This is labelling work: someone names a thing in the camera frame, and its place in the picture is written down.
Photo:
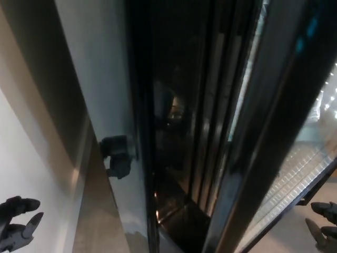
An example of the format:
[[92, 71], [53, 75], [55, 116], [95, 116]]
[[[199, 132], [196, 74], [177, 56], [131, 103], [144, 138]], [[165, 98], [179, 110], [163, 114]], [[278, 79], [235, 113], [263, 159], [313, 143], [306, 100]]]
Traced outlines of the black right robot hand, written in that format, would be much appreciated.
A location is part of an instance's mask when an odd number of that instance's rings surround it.
[[306, 218], [305, 222], [310, 234], [316, 241], [319, 252], [336, 252], [336, 203], [312, 202], [312, 210], [325, 217], [335, 227], [319, 227], [313, 220]]

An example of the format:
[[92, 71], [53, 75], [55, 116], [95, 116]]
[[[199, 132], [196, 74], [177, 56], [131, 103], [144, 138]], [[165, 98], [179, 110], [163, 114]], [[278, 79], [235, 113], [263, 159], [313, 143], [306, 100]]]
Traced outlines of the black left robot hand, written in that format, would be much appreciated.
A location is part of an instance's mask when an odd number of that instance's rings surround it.
[[39, 212], [25, 225], [11, 223], [14, 217], [37, 210], [41, 202], [15, 196], [1, 203], [1, 252], [12, 252], [30, 244], [44, 213]]

